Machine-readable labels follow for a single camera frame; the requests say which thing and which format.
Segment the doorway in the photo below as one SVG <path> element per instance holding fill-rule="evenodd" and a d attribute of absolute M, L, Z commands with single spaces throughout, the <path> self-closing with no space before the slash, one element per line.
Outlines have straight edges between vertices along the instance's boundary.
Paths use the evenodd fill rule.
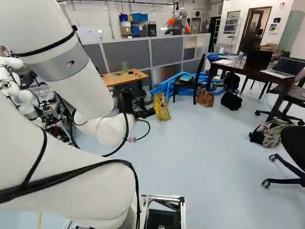
<path fill-rule="evenodd" d="M 248 11 L 238 52 L 248 53 L 259 49 L 272 7 L 251 8 Z"/>
<path fill-rule="evenodd" d="M 214 52 L 214 44 L 217 43 L 218 31 L 221 17 L 211 17 L 209 33 L 211 34 L 208 52 Z"/>

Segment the chair wheel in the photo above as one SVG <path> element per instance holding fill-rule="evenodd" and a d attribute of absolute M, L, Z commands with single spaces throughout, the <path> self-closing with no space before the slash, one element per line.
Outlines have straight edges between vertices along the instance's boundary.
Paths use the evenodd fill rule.
<path fill-rule="evenodd" d="M 263 182 L 262 182 L 262 186 L 264 187 L 264 188 L 269 188 L 269 186 L 270 186 L 270 182 L 269 181 L 267 181 L 267 180 L 264 180 Z"/>
<path fill-rule="evenodd" d="M 270 155 L 270 156 L 269 156 L 269 160 L 272 161 L 272 162 L 274 162 L 274 161 L 276 160 L 275 155 L 274 155 L 274 154 Z"/>
<path fill-rule="evenodd" d="M 304 121 L 298 121 L 297 124 L 298 125 L 305 125 L 305 122 Z"/>

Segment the laptop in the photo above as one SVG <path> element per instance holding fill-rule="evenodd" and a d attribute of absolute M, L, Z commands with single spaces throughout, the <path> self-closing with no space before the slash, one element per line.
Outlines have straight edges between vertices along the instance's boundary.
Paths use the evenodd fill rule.
<path fill-rule="evenodd" d="M 271 61 L 273 52 L 256 50 L 249 52 L 244 66 L 253 71 L 265 70 Z"/>
<path fill-rule="evenodd" d="M 283 57 L 273 69 L 263 70 L 261 72 L 284 79 L 297 76 L 304 68 L 305 60 Z"/>

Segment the yellow bag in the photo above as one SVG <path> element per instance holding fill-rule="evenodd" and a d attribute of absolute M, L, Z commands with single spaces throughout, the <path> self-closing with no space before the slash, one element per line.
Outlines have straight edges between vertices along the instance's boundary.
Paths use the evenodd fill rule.
<path fill-rule="evenodd" d="M 156 111 L 156 116 L 159 121 L 167 121 L 171 119 L 167 106 L 168 103 L 164 93 L 157 93 L 153 96 L 153 108 Z"/>

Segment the ceiling pipe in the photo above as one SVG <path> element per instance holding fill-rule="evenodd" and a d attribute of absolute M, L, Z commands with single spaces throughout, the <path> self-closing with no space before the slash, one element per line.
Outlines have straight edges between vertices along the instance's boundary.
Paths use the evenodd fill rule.
<path fill-rule="evenodd" d="M 122 2 L 122 3 L 135 3 L 135 4 L 151 4 L 151 5 L 163 5 L 163 6 L 172 6 L 174 3 L 155 3 L 155 2 L 141 2 L 141 1 L 120 1 L 120 0 L 73 0 L 74 3 L 79 2 Z"/>

